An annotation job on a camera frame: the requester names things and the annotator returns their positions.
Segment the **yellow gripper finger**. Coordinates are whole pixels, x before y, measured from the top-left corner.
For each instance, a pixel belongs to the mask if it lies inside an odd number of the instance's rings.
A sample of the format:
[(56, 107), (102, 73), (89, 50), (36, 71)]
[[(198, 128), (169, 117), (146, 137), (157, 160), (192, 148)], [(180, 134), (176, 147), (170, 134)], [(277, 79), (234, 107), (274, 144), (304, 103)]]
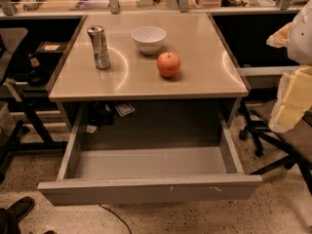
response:
[(266, 44), (273, 48), (287, 48), (291, 25), (292, 24), (289, 22), (281, 27), (278, 31), (270, 35), (266, 40)]
[(291, 130), (312, 107), (312, 66), (304, 65), (280, 79), (269, 128), (276, 133)]

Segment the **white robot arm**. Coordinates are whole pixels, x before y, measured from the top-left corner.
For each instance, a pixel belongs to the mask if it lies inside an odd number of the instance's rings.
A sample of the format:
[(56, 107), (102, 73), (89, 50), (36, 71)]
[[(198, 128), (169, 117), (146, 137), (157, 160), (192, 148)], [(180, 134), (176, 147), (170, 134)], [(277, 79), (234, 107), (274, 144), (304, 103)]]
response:
[(312, 13), (303, 8), (293, 19), (266, 40), (274, 48), (287, 48), (288, 58), (300, 64), (285, 72), (279, 82), (269, 128), (277, 133), (291, 130), (312, 106)]

